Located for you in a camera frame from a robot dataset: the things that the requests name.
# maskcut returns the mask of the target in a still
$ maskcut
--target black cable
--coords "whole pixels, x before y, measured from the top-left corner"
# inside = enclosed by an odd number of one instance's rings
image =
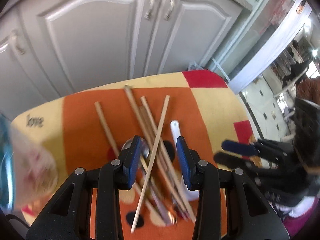
[[[30,226],[28,226],[28,224],[25,223],[21,218],[15,216],[13,214],[8,214],[5,217],[7,218],[7,220],[15,219],[15,220],[19,221],[22,225],[24,225],[27,229],[30,228]]]

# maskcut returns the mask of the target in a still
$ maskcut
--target cabinet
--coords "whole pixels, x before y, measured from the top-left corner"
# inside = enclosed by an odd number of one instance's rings
[[[163,0],[144,75],[204,66],[241,10],[232,0]]]
[[[33,56],[15,8],[1,18],[0,26],[0,112],[12,120],[59,94]]]
[[[19,11],[39,62],[64,96],[142,76],[159,1],[24,0]]]

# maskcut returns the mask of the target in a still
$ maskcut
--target orange tablecloth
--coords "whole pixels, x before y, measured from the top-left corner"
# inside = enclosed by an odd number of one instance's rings
[[[55,157],[59,170],[57,188],[77,167],[96,169],[113,158],[94,102],[100,101],[119,147],[134,135],[143,136],[123,90],[126,84],[133,88],[137,102],[140,102],[141,96],[146,97],[157,123],[164,97],[170,95],[162,138],[173,143],[170,122],[178,120],[188,146],[208,162],[213,163],[213,154],[222,151],[220,145],[224,139],[248,143],[253,135],[246,113],[236,96],[222,78],[210,71],[162,74],[105,85],[43,104],[13,121],[19,130],[44,145]],[[29,118],[43,118],[43,126],[26,126]],[[177,158],[173,165],[179,171]],[[136,209],[138,200],[139,196],[133,190],[120,193],[121,219],[126,240],[191,239],[194,227],[191,221],[179,219],[175,226],[162,227],[146,208],[141,211],[144,226],[131,234],[125,216]],[[221,203],[222,234],[225,234],[227,226],[223,194]],[[192,206],[196,212],[196,202]],[[30,207],[23,211],[26,219],[32,222],[35,215]]]

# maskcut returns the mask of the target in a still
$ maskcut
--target metal spoon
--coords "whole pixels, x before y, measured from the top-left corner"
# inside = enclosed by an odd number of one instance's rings
[[[121,150],[129,148],[132,143],[132,139],[133,138],[130,138],[129,140],[127,140],[124,143]],[[142,141],[141,155],[142,155],[143,159],[146,160],[148,158],[149,153],[150,153],[150,148],[149,148],[145,139],[142,138],[141,141]],[[142,165],[142,172],[143,172],[143,176],[145,177],[147,174],[147,171],[144,169],[143,165]],[[177,218],[166,208],[166,206],[164,206],[164,204],[160,200],[160,197],[157,194],[157,192],[159,192],[159,190],[157,189],[157,186],[152,178],[149,181],[149,189],[150,189],[153,200],[156,203],[159,214],[161,215],[163,221],[166,223],[167,226],[174,225],[177,222]]]

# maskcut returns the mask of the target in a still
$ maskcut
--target white door frame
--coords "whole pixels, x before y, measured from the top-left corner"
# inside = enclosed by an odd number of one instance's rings
[[[288,46],[303,27],[312,9],[306,2],[302,12],[297,14],[297,8],[302,0],[296,0],[280,26],[269,40],[244,66],[244,68],[229,82],[231,90],[238,94],[256,79]]]

